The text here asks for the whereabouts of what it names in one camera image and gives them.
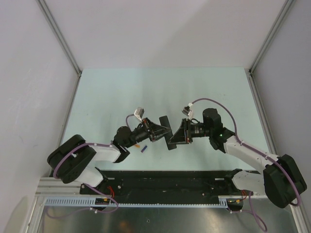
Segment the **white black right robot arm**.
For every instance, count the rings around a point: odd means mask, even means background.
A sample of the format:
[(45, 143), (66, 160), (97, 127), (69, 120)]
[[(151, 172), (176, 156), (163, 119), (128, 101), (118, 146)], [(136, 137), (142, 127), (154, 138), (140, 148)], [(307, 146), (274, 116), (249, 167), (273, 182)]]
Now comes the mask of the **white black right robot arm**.
[(300, 195), (307, 190), (293, 157), (264, 152), (238, 141), (236, 133), (223, 126), (221, 116), (214, 108), (203, 111), (203, 122), (182, 119), (168, 144), (190, 144), (198, 137), (208, 137), (215, 150), (239, 158), (255, 169), (255, 173), (239, 169), (232, 171), (229, 180), (224, 182), (224, 189), (230, 195), (246, 190), (265, 195), (275, 206), (285, 208), (294, 200), (300, 201)]

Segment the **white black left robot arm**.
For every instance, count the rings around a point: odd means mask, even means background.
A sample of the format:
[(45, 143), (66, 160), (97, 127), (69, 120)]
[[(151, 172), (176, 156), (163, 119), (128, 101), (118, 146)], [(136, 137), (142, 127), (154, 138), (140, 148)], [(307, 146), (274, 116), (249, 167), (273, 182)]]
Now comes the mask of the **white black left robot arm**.
[(144, 118), (134, 130), (128, 126), (119, 127), (110, 144), (89, 143), (76, 134), (53, 151), (47, 163), (54, 178), (65, 184), (73, 181), (85, 183), (95, 193), (102, 194), (107, 190), (107, 181), (95, 167), (97, 161), (121, 163), (130, 154), (128, 148), (146, 139), (156, 142), (171, 132), (168, 124), (158, 125)]

